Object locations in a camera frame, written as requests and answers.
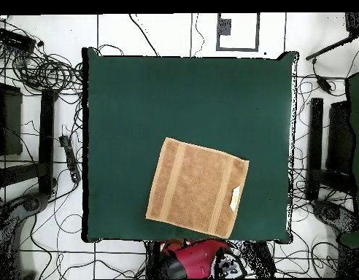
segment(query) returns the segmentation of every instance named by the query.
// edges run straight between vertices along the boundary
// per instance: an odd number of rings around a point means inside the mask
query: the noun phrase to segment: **floor tile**
[[[36,271],[36,279],[38,279],[46,268],[50,257],[46,252],[21,252],[20,259],[23,271]],[[93,254],[64,253],[60,254],[58,258],[56,253],[52,253],[51,263],[43,273],[42,279],[59,280],[59,278],[62,280],[91,280],[93,278]]]
[[[96,279],[125,279],[144,267],[145,254],[97,254],[96,259],[107,264],[96,263]]]
[[[190,14],[132,14],[156,52],[161,56],[188,57],[190,50]],[[155,53],[128,14],[99,15],[99,47],[110,44],[124,55]],[[101,49],[104,55],[120,55],[111,47]]]
[[[284,50],[285,13],[260,14],[258,52],[216,51],[217,13],[193,13],[193,53],[197,57],[271,58]]]
[[[143,241],[103,240],[96,243],[97,252],[137,252],[145,253]]]

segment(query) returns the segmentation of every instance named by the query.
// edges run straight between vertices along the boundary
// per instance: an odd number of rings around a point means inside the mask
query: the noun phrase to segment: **white paper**
[[[230,203],[230,208],[232,211],[235,211],[236,205],[238,204],[239,188],[240,186],[238,186],[233,190],[233,196],[231,197],[231,203]]]

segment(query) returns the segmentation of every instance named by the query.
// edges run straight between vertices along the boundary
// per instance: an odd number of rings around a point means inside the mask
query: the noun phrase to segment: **towel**
[[[166,138],[146,219],[229,238],[248,165],[225,152]]]

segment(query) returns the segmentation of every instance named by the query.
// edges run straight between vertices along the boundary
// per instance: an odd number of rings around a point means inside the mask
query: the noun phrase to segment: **black device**
[[[0,43],[22,52],[24,55],[30,55],[34,51],[36,41],[29,36],[24,36],[16,32],[0,28]]]
[[[258,278],[275,277],[277,269],[265,241],[257,243],[245,241],[242,255]]]
[[[354,39],[357,39],[359,37],[359,13],[357,12],[345,13],[345,20],[346,20],[346,30],[350,33],[349,36],[337,43],[334,43],[330,46],[321,49],[318,52],[309,55],[308,57],[306,57],[306,60],[311,60],[313,58],[316,58],[317,56],[322,55],[330,50],[333,50],[336,47],[342,46],[346,43],[350,43]]]
[[[71,173],[73,183],[78,184],[81,181],[80,172],[78,171],[76,157],[74,156],[73,147],[68,136],[59,137],[60,145],[66,152],[66,164]]]
[[[23,145],[18,136],[21,134],[21,105],[23,94],[20,88],[0,83],[0,155],[20,155]]]
[[[4,203],[0,197],[0,280],[21,279],[18,254],[23,222],[43,211],[56,180],[53,178],[53,90],[43,90],[39,130],[39,162],[0,168],[0,188],[38,177],[39,192]],[[0,111],[3,103],[0,100]],[[0,118],[0,144],[2,123]]]

